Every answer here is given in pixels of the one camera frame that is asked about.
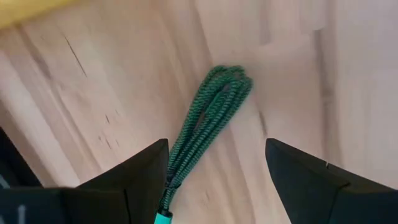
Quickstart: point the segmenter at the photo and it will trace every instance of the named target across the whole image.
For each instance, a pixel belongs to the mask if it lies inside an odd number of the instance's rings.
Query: wooden surface
[[[174,223],[288,223],[268,137],[398,187],[398,51],[378,45],[394,46],[397,6],[365,2],[80,1],[0,30],[0,125],[44,185],[76,186],[173,144],[206,72],[240,64],[254,91],[177,192]]]

